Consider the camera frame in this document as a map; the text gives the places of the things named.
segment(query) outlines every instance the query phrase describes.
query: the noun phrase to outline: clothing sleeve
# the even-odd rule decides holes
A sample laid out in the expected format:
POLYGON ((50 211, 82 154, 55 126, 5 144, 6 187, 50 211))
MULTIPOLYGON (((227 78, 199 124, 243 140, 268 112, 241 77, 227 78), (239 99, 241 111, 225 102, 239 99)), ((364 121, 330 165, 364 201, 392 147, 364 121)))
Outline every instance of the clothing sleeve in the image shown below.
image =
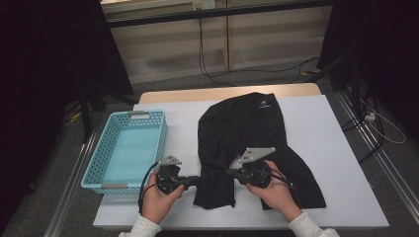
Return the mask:
POLYGON ((160 231, 160 225, 139 214, 130 233, 121 233, 119 237, 154 237, 160 231))
POLYGON ((301 214, 289 223, 289 228, 296 237, 338 237, 339 234, 334 229, 322 230, 307 213, 301 214))

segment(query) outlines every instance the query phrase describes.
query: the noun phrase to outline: wall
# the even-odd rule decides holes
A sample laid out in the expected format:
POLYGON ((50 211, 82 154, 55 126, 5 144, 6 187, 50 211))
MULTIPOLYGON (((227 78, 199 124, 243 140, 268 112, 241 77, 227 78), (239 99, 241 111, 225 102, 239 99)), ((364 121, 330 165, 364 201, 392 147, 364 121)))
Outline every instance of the wall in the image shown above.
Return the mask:
MULTIPOLYGON (((275 3, 217 0, 216 8, 275 3)), ((102 2, 107 19, 192 10, 192 0, 102 2)), ((305 60, 320 53, 330 7, 203 19, 208 72, 305 60)), ((199 21, 112 29, 131 84, 201 74, 199 21)))

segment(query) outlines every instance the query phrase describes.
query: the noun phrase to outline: metal bracket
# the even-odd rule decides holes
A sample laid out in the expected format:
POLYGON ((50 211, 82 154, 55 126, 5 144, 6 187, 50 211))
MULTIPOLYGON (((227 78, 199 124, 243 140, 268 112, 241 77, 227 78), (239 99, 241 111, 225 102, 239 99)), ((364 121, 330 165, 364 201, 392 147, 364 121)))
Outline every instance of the metal bracket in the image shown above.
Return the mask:
POLYGON ((255 162, 259 159, 264 158, 267 155, 270 155, 276 151, 275 147, 271 148, 247 148, 243 153, 240 159, 238 159, 239 164, 246 164, 250 162, 255 162))
POLYGON ((160 166, 170 166, 170 165, 181 165, 182 161, 180 161, 178 158, 169 155, 166 158, 159 161, 160 166))

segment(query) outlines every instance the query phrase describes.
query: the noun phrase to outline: gray carpet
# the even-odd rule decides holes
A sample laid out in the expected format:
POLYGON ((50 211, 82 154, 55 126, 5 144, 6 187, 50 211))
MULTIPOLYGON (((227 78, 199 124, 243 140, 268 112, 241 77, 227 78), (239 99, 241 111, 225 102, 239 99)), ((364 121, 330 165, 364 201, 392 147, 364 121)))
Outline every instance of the gray carpet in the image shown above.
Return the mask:
MULTIPOLYGON (((295 65, 295 63, 282 65, 261 66, 252 69, 258 70, 279 70, 295 65)), ((302 71, 313 69, 315 61, 310 61, 302 66, 302 71)), ((248 85, 269 85, 285 84, 295 79, 298 68, 285 72, 261 72, 246 71, 233 72, 214 80, 236 86, 248 85)), ((299 77, 295 82, 302 82, 306 77, 299 77)), ((317 83, 321 92, 326 95, 335 113, 337 120, 344 124, 350 118, 343 109, 337 93, 330 87, 328 78, 322 79, 317 83)), ((149 82, 133 85, 136 100, 140 95, 147 91, 164 91, 179 89, 225 87, 226 85, 212 82, 204 75, 189 76, 183 78, 170 79, 159 82, 149 82)), ((112 98, 105 98, 108 108, 104 113, 92 112, 93 125, 104 122, 103 116, 111 111, 127 111, 131 107, 120 105, 112 98)), ((382 115, 396 123, 396 119, 388 111, 385 105, 378 101, 378 107, 382 115)), ((385 134, 393 139, 399 139, 397 131, 387 123, 384 124, 385 134)), ((362 139, 356 129, 345 132, 348 141, 354 150, 357 158, 364 157, 369 152, 366 142, 362 139)), ((27 194, 22 200, 19 209, 12 217, 7 229, 2 236, 43 236, 48 224, 52 219, 55 209, 64 192, 67 181, 71 175, 76 159, 82 148, 83 124, 81 119, 76 122, 66 122, 63 125, 59 139, 56 142, 53 152, 48 158, 48 163, 44 167, 41 176, 35 181, 35 190, 27 194)), ((395 167, 402 177, 409 184, 413 191, 419 191, 418 171, 419 171, 419 145, 418 140, 407 137, 403 144, 393 144, 385 141, 382 149, 391 158, 395 167)), ((399 194, 387 178, 382 168, 377 163, 376 157, 372 156, 367 160, 362 168, 373 184, 374 193, 381 205, 390 227, 375 230, 338 230, 341 236, 419 236, 419 226, 410 214, 399 194)), ((92 195, 91 191, 77 186, 75 189, 72 207, 69 209, 60 236, 118 236, 120 231, 107 231, 92 226, 96 215, 97 207, 101 197, 92 195)), ((293 236, 290 231, 162 231, 158 236, 293 236)))

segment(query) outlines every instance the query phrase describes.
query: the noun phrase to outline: black clothing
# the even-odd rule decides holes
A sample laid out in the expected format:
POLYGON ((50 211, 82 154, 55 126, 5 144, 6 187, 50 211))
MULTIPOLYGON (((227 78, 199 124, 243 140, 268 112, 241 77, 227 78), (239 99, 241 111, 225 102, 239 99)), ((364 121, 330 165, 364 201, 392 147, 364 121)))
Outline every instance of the black clothing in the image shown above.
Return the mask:
POLYGON ((301 208, 326 206, 310 169, 287 145, 284 118, 273 94, 252 93, 211 106, 199 121, 198 140, 202 170, 194 204, 205 209, 234 206, 234 180, 225 170, 247 147, 275 147, 265 159, 275 162, 294 184, 295 202, 301 208))

